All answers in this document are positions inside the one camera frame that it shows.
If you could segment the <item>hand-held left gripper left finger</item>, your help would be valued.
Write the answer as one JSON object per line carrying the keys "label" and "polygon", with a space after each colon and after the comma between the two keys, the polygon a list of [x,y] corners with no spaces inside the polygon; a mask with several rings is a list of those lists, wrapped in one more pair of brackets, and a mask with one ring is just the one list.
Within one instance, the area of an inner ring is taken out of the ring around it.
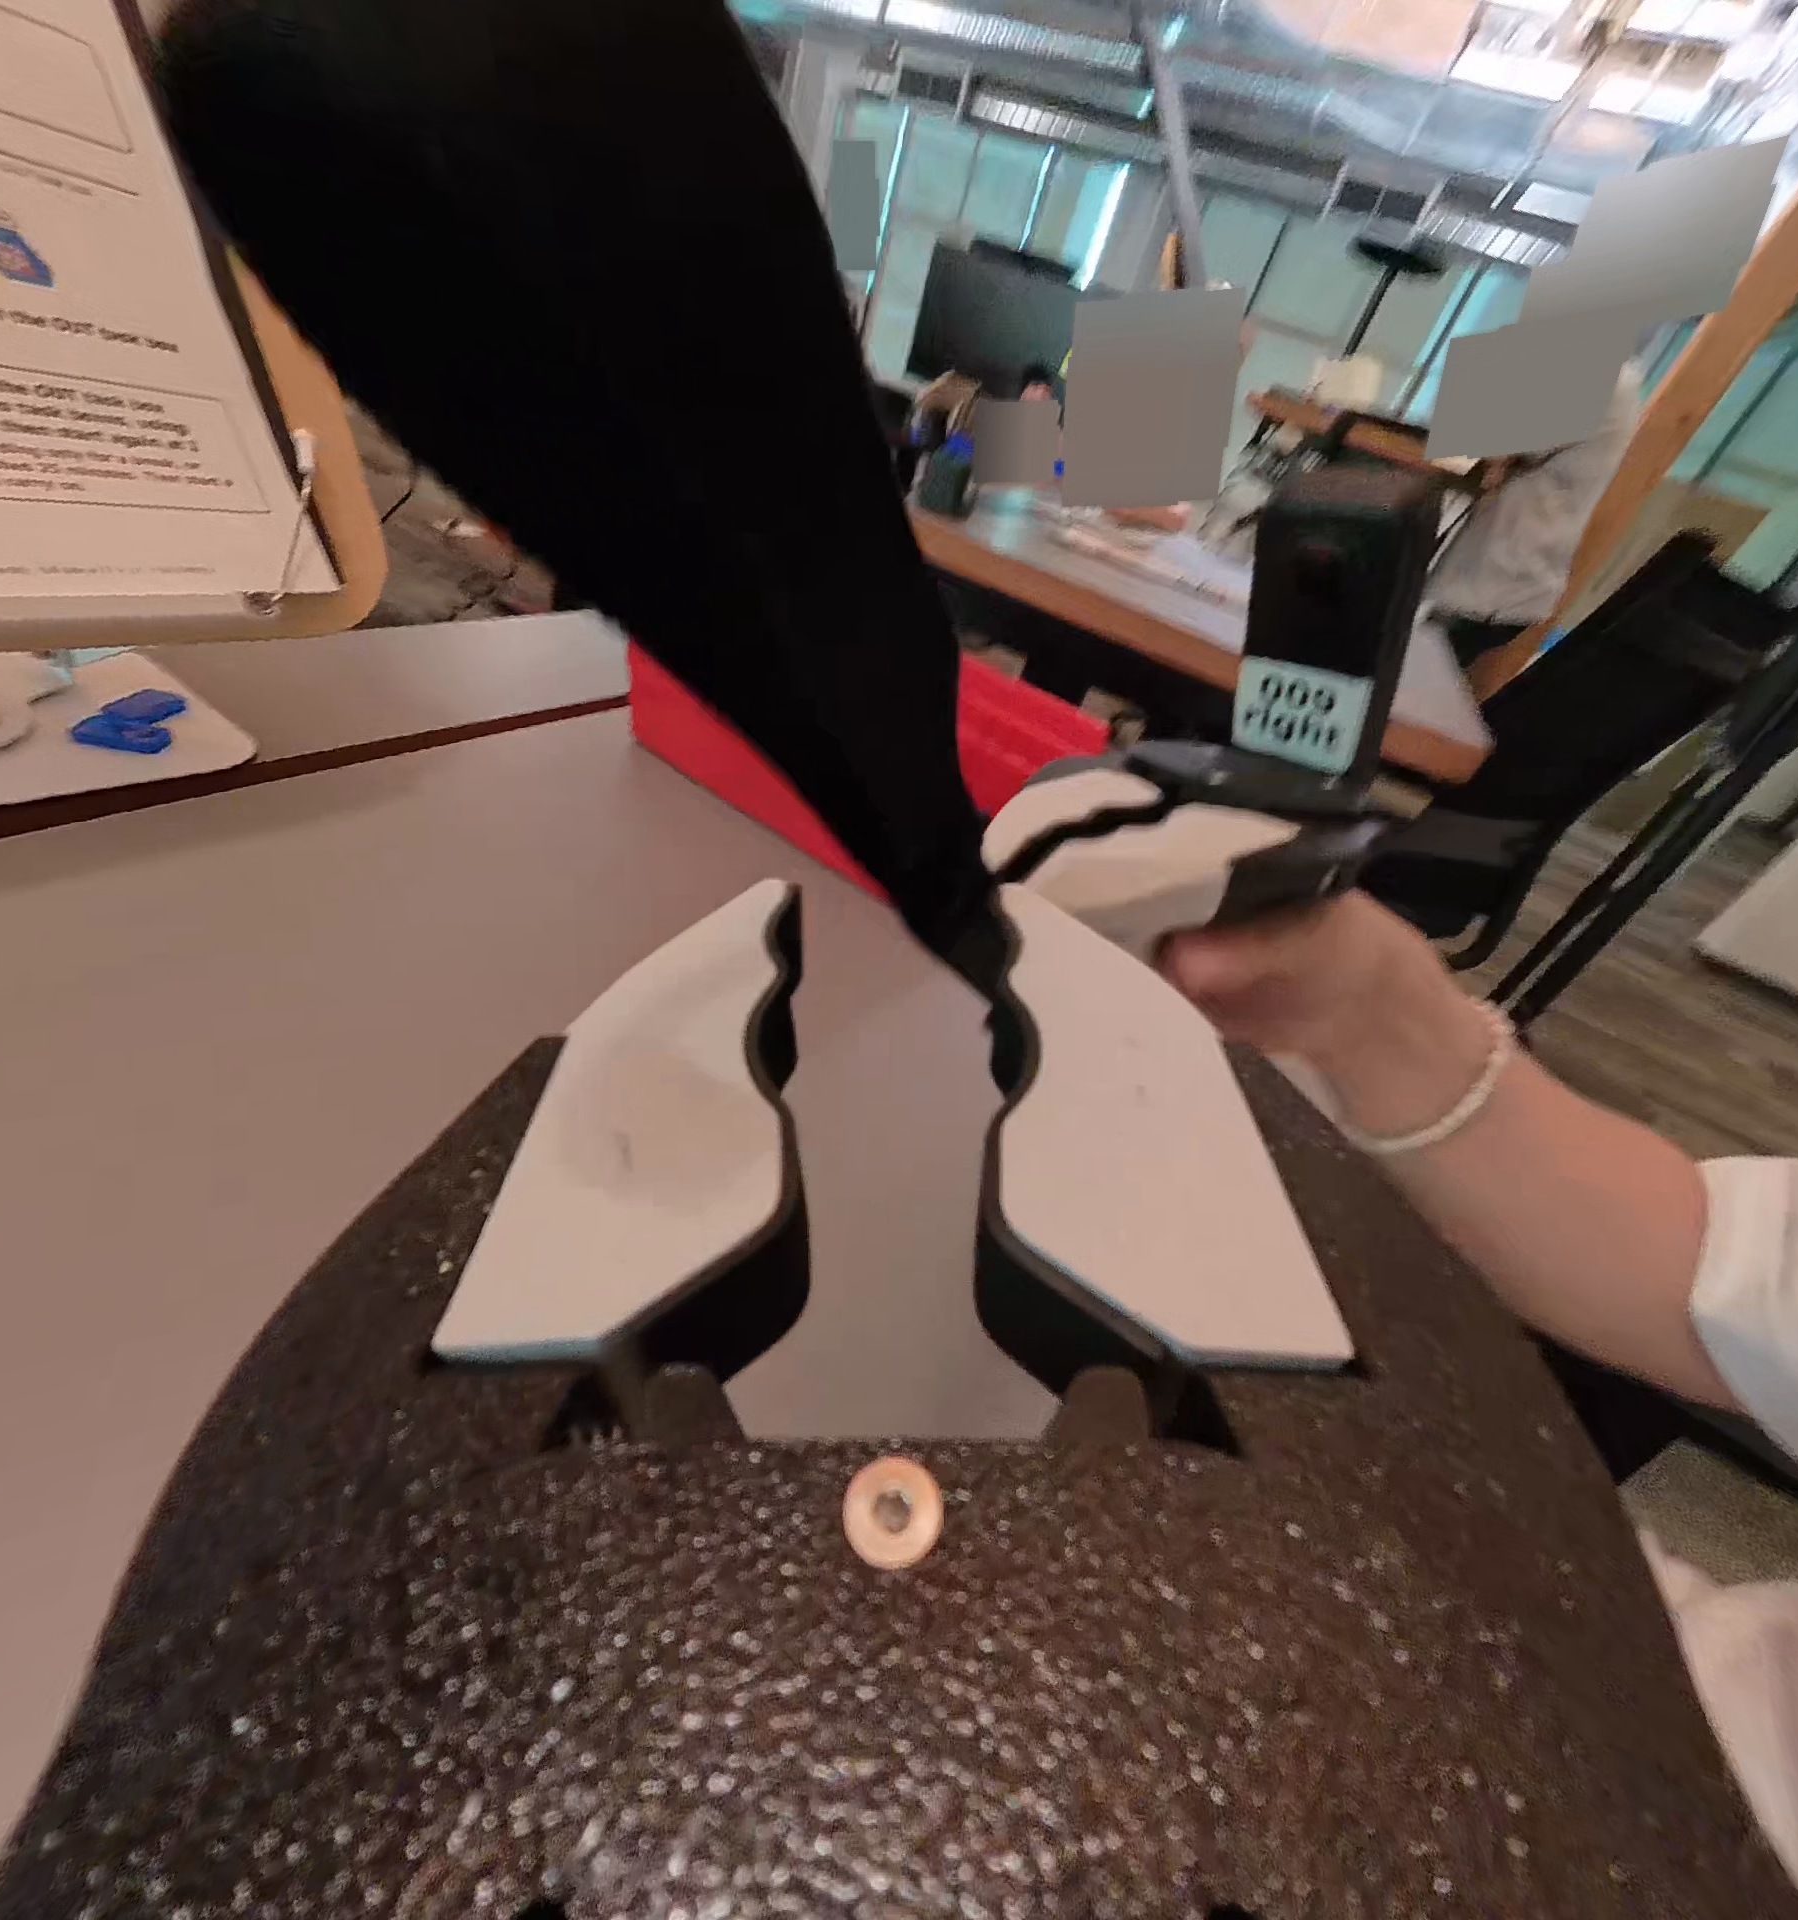
{"label": "hand-held left gripper left finger", "polygon": [[728,1383],[795,1328],[798,984],[801,891],[753,882],[567,1025],[431,1331],[440,1367],[574,1367],[622,1395],[668,1367]]}

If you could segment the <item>red plastic bin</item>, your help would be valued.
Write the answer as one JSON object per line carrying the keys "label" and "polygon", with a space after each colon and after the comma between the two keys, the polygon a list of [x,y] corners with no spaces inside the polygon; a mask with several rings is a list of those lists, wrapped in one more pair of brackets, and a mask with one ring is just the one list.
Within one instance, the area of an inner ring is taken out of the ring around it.
{"label": "red plastic bin", "polygon": [[[795,788],[712,708],[638,644],[627,651],[627,668],[628,732],[650,758],[870,897],[883,896]],[[984,820],[996,818],[1034,773],[1065,758],[1098,758],[1107,748],[1102,720],[977,656],[959,660],[959,773]]]}

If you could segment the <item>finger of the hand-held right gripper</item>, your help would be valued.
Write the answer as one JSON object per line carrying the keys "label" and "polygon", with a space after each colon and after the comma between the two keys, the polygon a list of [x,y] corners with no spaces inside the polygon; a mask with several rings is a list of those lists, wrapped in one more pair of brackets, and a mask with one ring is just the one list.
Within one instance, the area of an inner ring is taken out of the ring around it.
{"label": "finger of the hand-held right gripper", "polygon": [[1060,911],[1153,964],[1190,931],[1305,911],[1344,891],[1378,823],[1288,823],[1259,811],[1180,806],[1060,845]]}
{"label": "finger of the hand-held right gripper", "polygon": [[1238,818],[1202,766],[1157,758],[1060,763],[984,830],[998,882],[1217,882],[1238,867]]}

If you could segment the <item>person's white shirt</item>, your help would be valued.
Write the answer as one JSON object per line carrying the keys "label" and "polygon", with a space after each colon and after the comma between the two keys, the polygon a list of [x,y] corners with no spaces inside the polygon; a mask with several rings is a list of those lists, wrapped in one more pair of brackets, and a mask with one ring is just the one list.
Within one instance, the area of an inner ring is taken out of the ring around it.
{"label": "person's white shirt", "polygon": [[[1798,1164],[1703,1164],[1690,1320],[1740,1413],[1798,1462]],[[1798,1581],[1715,1584],[1643,1535],[1704,1718],[1798,1885]]]}

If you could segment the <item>person's right hand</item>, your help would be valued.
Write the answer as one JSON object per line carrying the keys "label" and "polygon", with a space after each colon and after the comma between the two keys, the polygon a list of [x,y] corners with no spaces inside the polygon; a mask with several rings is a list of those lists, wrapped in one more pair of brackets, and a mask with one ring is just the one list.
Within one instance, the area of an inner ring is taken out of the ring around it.
{"label": "person's right hand", "polygon": [[1373,1158],[1452,1140],[1485,1113],[1514,1052],[1505,1016],[1356,891],[1180,933],[1157,969],[1221,1039],[1300,1066],[1330,1119]]}

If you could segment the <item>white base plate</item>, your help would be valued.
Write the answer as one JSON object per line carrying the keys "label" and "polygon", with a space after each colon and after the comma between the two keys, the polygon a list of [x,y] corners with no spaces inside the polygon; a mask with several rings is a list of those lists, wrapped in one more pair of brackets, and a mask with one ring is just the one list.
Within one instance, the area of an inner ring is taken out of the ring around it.
{"label": "white base plate", "polygon": [[[158,755],[96,748],[72,736],[103,703],[148,690],[185,703],[166,720],[169,745]],[[217,776],[255,755],[249,735],[146,651],[100,651],[91,660],[73,656],[72,665],[0,653],[0,809]]]}

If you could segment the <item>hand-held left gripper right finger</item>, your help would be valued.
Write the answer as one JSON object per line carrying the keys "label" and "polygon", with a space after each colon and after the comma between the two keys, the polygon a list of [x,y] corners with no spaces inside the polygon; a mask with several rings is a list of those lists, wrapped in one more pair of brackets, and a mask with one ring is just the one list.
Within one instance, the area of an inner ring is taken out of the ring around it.
{"label": "hand-held left gripper right finger", "polygon": [[1356,1346],[1218,1036],[1150,967],[1026,888],[998,896],[1001,1110],[984,1140],[975,1309],[1054,1398],[1093,1370],[1157,1419],[1218,1373],[1338,1374]]}

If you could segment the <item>person's right forearm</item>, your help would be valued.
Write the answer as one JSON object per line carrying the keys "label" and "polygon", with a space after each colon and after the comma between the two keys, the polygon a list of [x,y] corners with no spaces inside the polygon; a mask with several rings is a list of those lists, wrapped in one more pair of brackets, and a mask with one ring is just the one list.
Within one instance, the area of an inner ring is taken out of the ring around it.
{"label": "person's right forearm", "polygon": [[1391,1179],[1527,1328],[1682,1401],[1740,1411],[1690,1314],[1704,1185],[1682,1149],[1514,1048],[1478,1113]]}

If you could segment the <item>black monitor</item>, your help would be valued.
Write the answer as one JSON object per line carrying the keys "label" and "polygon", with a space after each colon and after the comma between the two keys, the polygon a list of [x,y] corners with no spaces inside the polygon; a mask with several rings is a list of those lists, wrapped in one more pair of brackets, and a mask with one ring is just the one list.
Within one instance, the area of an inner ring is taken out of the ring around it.
{"label": "black monitor", "polygon": [[958,374],[984,396],[1020,399],[1037,377],[1060,392],[1083,305],[1102,301],[1069,277],[1031,268],[1017,253],[932,244],[916,313],[905,374],[935,378]]}

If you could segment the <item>wooden diagonal post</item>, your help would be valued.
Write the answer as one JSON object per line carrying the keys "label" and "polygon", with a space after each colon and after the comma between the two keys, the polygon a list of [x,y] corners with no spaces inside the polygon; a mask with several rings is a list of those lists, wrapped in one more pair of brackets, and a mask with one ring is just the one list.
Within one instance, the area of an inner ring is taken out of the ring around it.
{"label": "wooden diagonal post", "polygon": [[1754,350],[1798,301],[1798,189],[1767,220],[1719,313],[1695,323],[1685,350],[1645,399],[1606,493],[1587,523],[1575,571],[1554,611],[1512,642],[1485,653],[1467,672],[1469,693],[1485,702],[1503,693],[1537,656],[1540,642],[1572,611],[1622,553],[1654,490],[1685,445],[1727,396]]}

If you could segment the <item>printed instruction sheet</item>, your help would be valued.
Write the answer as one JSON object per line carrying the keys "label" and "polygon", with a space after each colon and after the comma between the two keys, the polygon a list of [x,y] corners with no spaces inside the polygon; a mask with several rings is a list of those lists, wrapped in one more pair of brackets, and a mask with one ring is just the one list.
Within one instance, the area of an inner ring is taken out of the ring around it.
{"label": "printed instruction sheet", "polygon": [[333,590],[127,3],[0,3],[0,602]]}

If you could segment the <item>small blue plastic piece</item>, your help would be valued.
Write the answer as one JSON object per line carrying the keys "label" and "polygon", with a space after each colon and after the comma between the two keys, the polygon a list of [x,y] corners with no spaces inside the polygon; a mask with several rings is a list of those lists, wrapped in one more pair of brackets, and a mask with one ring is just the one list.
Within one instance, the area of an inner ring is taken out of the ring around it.
{"label": "small blue plastic piece", "polygon": [[142,687],[72,721],[69,741],[97,751],[152,758],[169,751],[169,721],[188,711],[190,702],[181,693]]}

